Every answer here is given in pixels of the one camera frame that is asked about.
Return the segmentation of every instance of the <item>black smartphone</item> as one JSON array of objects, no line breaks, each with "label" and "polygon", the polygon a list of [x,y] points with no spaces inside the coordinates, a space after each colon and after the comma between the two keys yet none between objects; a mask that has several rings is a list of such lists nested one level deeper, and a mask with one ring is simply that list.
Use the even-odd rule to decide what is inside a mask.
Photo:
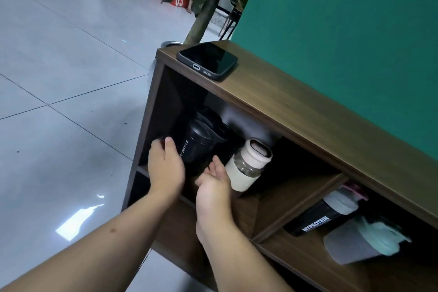
[{"label": "black smartphone", "polygon": [[237,57],[212,42],[201,43],[178,52],[177,59],[215,81],[222,81],[237,64]]}]

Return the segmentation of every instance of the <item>tile grout line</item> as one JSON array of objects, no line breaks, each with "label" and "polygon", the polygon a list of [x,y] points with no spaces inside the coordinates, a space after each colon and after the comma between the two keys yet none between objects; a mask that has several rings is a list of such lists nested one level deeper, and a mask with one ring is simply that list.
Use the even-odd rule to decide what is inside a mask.
[{"label": "tile grout line", "polygon": [[46,105],[48,107],[50,107],[51,109],[53,109],[54,111],[58,112],[60,115],[62,115],[63,117],[67,118],[68,120],[70,120],[72,123],[78,125],[80,128],[82,128],[83,130],[85,130],[86,132],[90,133],[91,135],[93,135],[96,139],[102,141],[104,144],[106,144],[107,146],[110,146],[111,148],[113,148],[115,151],[117,151],[118,153],[122,154],[123,156],[125,156],[127,159],[129,159],[130,161],[132,161],[132,159],[130,159],[128,156],[126,156],[124,153],[118,151],[116,148],[114,148],[112,145],[107,144],[104,140],[98,138],[96,135],[94,135],[93,133],[91,133],[89,130],[85,129],[84,127],[82,127],[80,124],[74,122],[73,120],[71,120],[69,117],[67,117],[66,115],[63,115],[61,112],[59,112],[57,109],[55,109],[53,106],[50,105]]},{"label": "tile grout line", "polygon": [[44,104],[47,105],[47,103],[45,101],[43,101],[42,99],[39,99],[37,96],[35,96],[34,94],[30,93],[29,91],[27,91],[25,88],[23,88],[22,86],[20,86],[19,84],[15,83],[14,81],[12,81],[11,79],[7,78],[6,76],[4,76],[3,74],[0,73],[1,76],[3,76],[6,80],[11,81],[13,84],[15,84],[16,86],[20,87],[21,89],[23,89],[26,93],[34,96],[37,100],[42,101]]},{"label": "tile grout line", "polygon": [[144,74],[144,75],[140,75],[140,76],[137,76],[137,77],[133,77],[132,79],[124,80],[124,81],[121,81],[121,82],[117,82],[115,84],[110,84],[109,86],[105,86],[105,87],[102,87],[102,88],[98,88],[98,89],[94,89],[94,90],[91,90],[91,91],[87,91],[86,93],[83,93],[83,94],[79,94],[79,95],[76,95],[76,96],[64,98],[64,99],[62,99],[60,101],[56,101],[56,102],[53,102],[53,103],[47,103],[47,105],[52,105],[52,104],[56,104],[56,103],[59,103],[59,102],[63,102],[63,101],[66,101],[67,99],[71,99],[71,98],[79,97],[79,96],[82,96],[82,95],[86,95],[86,94],[92,93],[93,91],[105,89],[105,88],[108,88],[108,87],[111,87],[111,86],[115,86],[116,84],[121,84],[123,82],[128,82],[128,81],[131,81],[131,80],[135,80],[135,79],[147,76],[147,75],[148,74]]},{"label": "tile grout line", "polygon": [[18,112],[18,113],[15,113],[13,115],[9,115],[7,117],[0,118],[0,120],[6,119],[6,118],[10,118],[10,117],[13,117],[15,115],[20,115],[20,114],[25,113],[25,112],[33,111],[33,110],[39,109],[40,107],[45,107],[45,106],[49,106],[49,105],[44,103],[44,105],[41,105],[41,106],[38,106],[38,107],[34,107],[33,109],[26,110],[26,111],[23,111],[23,112]]},{"label": "tile grout line", "polygon": [[139,65],[139,66],[141,66],[141,67],[143,67],[144,69],[146,69],[148,72],[150,72],[150,70],[149,70],[149,68],[146,68],[145,66],[143,66],[143,65],[140,65],[138,62],[136,62],[135,60],[132,60],[131,58],[129,58],[128,56],[126,56],[126,55],[124,55],[123,53],[121,53],[120,51],[118,51],[118,50],[116,50],[115,48],[113,48],[112,46],[110,46],[110,45],[108,45],[107,43],[105,43],[105,42],[103,42],[103,41],[101,41],[100,39],[98,39],[97,37],[95,37],[95,36],[93,36],[93,35],[91,35],[89,32],[87,32],[87,31],[85,31],[84,29],[82,29],[82,28],[80,28],[80,26],[78,26],[77,24],[75,24],[75,23],[73,23],[73,22],[71,22],[68,18],[66,18],[66,17],[64,17],[63,15],[61,15],[61,14],[58,14],[57,12],[55,12],[55,11],[53,11],[52,9],[50,9],[50,8],[48,8],[47,6],[45,6],[45,5],[43,5],[43,4],[41,4],[39,1],[37,1],[37,0],[33,0],[34,2],[36,2],[37,4],[39,4],[39,5],[41,5],[42,7],[44,7],[44,8],[46,8],[46,9],[48,9],[49,11],[51,11],[53,14],[55,14],[55,15],[57,15],[57,16],[59,16],[60,18],[63,18],[65,21],[67,21],[68,23],[70,23],[70,24],[72,24],[72,25],[74,25],[76,28],[78,28],[78,29],[80,29],[80,30],[82,30],[84,33],[86,33],[86,34],[88,34],[88,35],[90,35],[91,37],[93,37],[94,39],[96,39],[96,40],[98,40],[99,42],[101,42],[101,43],[103,43],[104,45],[106,45],[106,46],[108,46],[108,47],[110,47],[111,49],[113,49],[114,51],[116,51],[116,52],[118,52],[118,53],[120,53],[122,56],[124,56],[124,57],[126,57],[126,58],[128,58],[129,60],[131,60],[132,62],[135,62],[137,65]]}]

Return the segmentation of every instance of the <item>hand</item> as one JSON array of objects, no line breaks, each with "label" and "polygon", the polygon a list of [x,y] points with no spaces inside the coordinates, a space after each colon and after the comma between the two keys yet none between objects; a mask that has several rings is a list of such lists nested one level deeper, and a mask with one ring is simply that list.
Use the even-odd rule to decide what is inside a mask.
[{"label": "hand", "polygon": [[214,156],[210,166],[205,168],[195,184],[199,186],[196,195],[196,234],[203,243],[210,231],[234,224],[231,214],[231,181],[225,166]]},{"label": "hand", "polygon": [[177,199],[184,184],[184,163],[178,155],[175,142],[171,137],[156,139],[149,151],[148,170],[151,180],[149,193],[165,196],[173,202]]}]

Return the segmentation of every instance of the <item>tree trunk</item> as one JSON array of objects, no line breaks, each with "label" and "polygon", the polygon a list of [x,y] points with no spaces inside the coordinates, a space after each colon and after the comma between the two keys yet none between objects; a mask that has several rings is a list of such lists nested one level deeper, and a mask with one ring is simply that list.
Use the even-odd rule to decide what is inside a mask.
[{"label": "tree trunk", "polygon": [[207,0],[205,2],[184,40],[184,44],[196,44],[201,41],[202,36],[204,36],[205,30],[210,23],[211,17],[215,13],[218,3],[219,0]]}]

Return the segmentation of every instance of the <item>white glass bottle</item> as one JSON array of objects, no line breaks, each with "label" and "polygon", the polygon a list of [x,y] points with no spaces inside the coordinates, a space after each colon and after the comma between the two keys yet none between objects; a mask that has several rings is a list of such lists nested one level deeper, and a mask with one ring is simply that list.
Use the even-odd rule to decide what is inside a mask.
[{"label": "white glass bottle", "polygon": [[230,158],[225,168],[231,180],[231,187],[244,192],[256,181],[265,165],[272,159],[272,151],[260,140],[251,138]]}]

